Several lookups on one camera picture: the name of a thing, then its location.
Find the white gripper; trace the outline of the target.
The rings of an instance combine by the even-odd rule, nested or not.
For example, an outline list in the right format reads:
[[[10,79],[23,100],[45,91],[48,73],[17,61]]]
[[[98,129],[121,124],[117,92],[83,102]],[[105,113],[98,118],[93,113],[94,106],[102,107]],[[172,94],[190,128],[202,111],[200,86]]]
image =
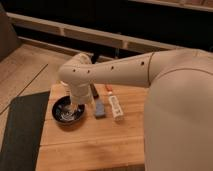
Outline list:
[[[89,85],[86,86],[70,86],[70,97],[74,104],[87,104],[93,99],[91,88]]]

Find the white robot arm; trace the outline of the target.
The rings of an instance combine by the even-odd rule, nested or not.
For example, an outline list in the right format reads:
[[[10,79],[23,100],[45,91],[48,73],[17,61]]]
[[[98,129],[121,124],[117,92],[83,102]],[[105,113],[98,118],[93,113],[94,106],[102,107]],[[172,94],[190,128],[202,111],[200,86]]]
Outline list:
[[[59,77],[75,104],[91,101],[91,83],[148,88],[145,170],[213,171],[213,53],[176,49],[98,64],[80,53]]]

